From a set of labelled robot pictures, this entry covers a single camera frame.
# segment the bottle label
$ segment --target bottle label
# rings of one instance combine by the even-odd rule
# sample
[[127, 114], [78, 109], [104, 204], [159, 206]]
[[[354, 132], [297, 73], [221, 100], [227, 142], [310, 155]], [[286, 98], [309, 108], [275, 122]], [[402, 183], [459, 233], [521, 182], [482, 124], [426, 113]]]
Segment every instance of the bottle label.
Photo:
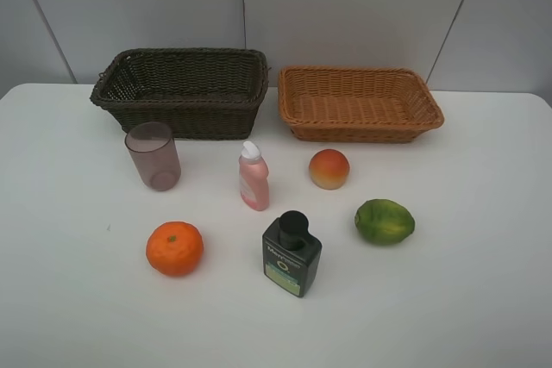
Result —
[[301, 292], [299, 278], [304, 266], [276, 246], [265, 243], [265, 249], [267, 250], [265, 274], [280, 287], [299, 296]]
[[249, 200], [253, 203], [257, 203], [257, 197], [255, 197], [255, 193], [253, 193], [253, 190], [251, 190], [251, 187], [249, 187], [248, 182], [245, 181], [245, 178], [243, 178], [243, 176], [240, 176], [240, 192], [241, 197], [243, 197], [244, 199]]

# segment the white wall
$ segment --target white wall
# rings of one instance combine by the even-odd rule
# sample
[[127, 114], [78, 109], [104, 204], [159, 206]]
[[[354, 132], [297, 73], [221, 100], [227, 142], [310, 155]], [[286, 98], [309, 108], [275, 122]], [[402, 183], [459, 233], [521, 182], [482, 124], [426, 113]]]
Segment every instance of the white wall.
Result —
[[551, 0], [466, 0], [430, 87], [534, 92], [552, 103]]
[[80, 83], [132, 47], [244, 47], [242, 0], [38, 0]]
[[245, 0], [248, 47], [283, 65], [409, 66], [427, 77], [461, 0]]
[[0, 97], [28, 82], [72, 81], [33, 0], [0, 0]]

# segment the translucent pink cup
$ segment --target translucent pink cup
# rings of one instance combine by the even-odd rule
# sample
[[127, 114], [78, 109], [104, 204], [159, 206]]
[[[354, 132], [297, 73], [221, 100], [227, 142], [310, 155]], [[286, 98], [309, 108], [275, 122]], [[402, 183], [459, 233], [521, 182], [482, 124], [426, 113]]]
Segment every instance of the translucent pink cup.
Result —
[[124, 139], [141, 181], [157, 191], [169, 190], [180, 179], [180, 161], [173, 131], [163, 122], [145, 122]]

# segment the lime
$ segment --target lime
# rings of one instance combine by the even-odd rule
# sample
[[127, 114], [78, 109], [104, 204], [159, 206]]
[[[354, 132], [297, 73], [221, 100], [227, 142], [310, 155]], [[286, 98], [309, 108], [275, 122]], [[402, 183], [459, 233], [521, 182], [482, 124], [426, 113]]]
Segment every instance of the lime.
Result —
[[354, 216], [354, 224], [361, 236], [374, 245], [394, 245], [414, 232], [414, 218], [410, 212], [391, 200], [369, 200]]

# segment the pink bottle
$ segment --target pink bottle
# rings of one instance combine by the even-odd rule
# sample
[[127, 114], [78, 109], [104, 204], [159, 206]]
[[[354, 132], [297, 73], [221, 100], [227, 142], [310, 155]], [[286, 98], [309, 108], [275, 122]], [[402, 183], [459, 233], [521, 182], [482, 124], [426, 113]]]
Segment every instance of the pink bottle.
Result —
[[253, 210], [266, 209], [269, 202], [268, 166], [253, 142], [243, 143], [239, 163], [241, 198]]

